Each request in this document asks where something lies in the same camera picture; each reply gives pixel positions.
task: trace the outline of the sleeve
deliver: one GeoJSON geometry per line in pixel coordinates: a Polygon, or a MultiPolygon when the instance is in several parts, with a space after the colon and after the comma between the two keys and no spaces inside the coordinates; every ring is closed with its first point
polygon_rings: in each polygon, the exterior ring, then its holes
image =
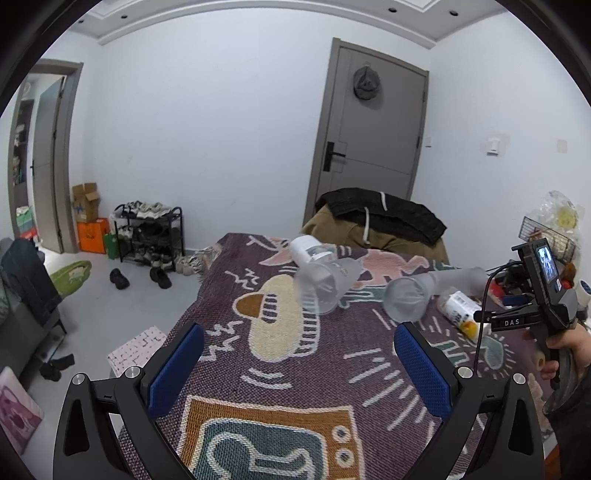
{"type": "Polygon", "coordinates": [[[561,480],[587,478],[591,471],[591,374],[589,369],[566,403],[547,415],[560,450],[561,480]]]}

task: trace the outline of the sock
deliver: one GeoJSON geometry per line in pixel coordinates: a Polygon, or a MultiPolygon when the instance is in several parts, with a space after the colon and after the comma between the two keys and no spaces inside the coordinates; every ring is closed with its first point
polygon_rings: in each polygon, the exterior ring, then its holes
{"type": "Polygon", "coordinates": [[[61,358],[54,358],[53,360],[49,360],[49,363],[51,363],[58,370],[65,370],[66,368],[74,365],[74,355],[71,353],[70,355],[66,355],[61,358]]]}
{"type": "Polygon", "coordinates": [[[43,364],[39,369],[39,373],[43,378],[45,378],[45,380],[52,380],[54,382],[57,382],[61,378],[61,372],[49,363],[43,364]]]}

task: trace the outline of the purple bed blanket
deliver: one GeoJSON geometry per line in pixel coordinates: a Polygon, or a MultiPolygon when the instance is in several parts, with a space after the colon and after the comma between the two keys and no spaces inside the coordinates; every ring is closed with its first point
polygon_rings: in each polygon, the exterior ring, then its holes
{"type": "MultiPolygon", "coordinates": [[[[400,479],[429,442],[439,419],[427,412],[402,367],[384,312],[384,288],[401,275],[446,267],[423,257],[335,247],[363,273],[339,307],[303,311],[288,242],[230,233],[199,298],[169,334],[200,324],[206,346],[171,413],[158,425],[181,460],[203,480],[400,479]]],[[[429,305],[420,328],[450,361],[471,366],[475,347],[429,305]]],[[[519,332],[483,341],[478,374],[521,372],[541,410],[547,382],[519,332]]],[[[543,415],[543,434],[549,425],[543,415]]],[[[485,424],[480,416],[452,478],[460,478],[485,424]]],[[[138,479],[149,478],[123,429],[120,444],[138,479]]]]}

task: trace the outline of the door frame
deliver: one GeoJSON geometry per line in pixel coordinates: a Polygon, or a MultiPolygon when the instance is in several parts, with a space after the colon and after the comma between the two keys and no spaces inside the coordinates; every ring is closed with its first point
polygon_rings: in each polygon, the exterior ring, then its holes
{"type": "MultiPolygon", "coordinates": [[[[72,214],[72,200],[70,197],[70,129],[72,127],[72,114],[74,111],[74,102],[76,92],[80,81],[83,63],[74,63],[64,60],[41,59],[30,70],[29,73],[49,73],[63,75],[66,81],[63,86],[63,96],[56,121],[56,141],[54,147],[54,165],[53,180],[56,202],[57,223],[61,232],[61,243],[66,253],[77,253],[78,241],[76,239],[76,230],[74,228],[74,219],[72,214]]],[[[14,113],[12,116],[12,126],[10,138],[14,137],[17,127],[18,110],[22,100],[24,82],[21,85],[14,113]]],[[[14,205],[14,186],[11,181],[11,163],[12,148],[8,152],[8,204],[12,220],[12,230],[14,238],[18,238],[17,214],[14,205]]]]}
{"type": "Polygon", "coordinates": [[[421,129],[419,132],[421,141],[419,148],[417,148],[415,153],[413,172],[411,174],[410,180],[410,192],[412,192],[413,190],[414,179],[417,175],[418,160],[420,158],[422,150],[423,133],[425,129],[425,117],[427,112],[429,72],[420,69],[419,67],[416,67],[415,65],[412,65],[406,61],[397,59],[395,57],[391,57],[390,55],[386,55],[385,53],[382,53],[380,51],[362,47],[354,43],[345,42],[342,41],[340,38],[333,38],[332,46],[330,48],[330,60],[328,73],[326,75],[326,85],[324,87],[324,96],[322,99],[322,109],[320,110],[320,120],[318,122],[318,133],[316,135],[316,144],[314,146],[314,156],[312,158],[310,182],[308,184],[308,193],[306,196],[306,209],[304,211],[304,221],[302,225],[305,225],[306,222],[308,222],[308,220],[310,220],[314,216],[314,204],[316,203],[316,194],[318,192],[318,185],[320,182],[320,174],[322,172],[322,164],[324,159],[324,151],[326,149],[326,138],[328,136],[329,130],[330,111],[332,109],[333,94],[335,91],[336,68],[339,62],[339,50],[341,48],[348,48],[350,50],[355,50],[360,53],[373,55],[374,57],[388,61],[390,63],[395,63],[396,65],[399,65],[408,70],[412,70],[413,72],[425,77],[425,101],[423,102],[423,111],[421,113],[421,129]]]}

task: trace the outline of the green bag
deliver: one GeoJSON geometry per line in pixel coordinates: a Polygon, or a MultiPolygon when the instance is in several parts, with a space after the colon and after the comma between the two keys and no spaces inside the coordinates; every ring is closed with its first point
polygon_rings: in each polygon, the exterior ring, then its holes
{"type": "Polygon", "coordinates": [[[115,234],[107,233],[103,235],[103,245],[105,246],[107,257],[111,260],[119,258],[119,245],[117,244],[117,237],[115,234]]]}

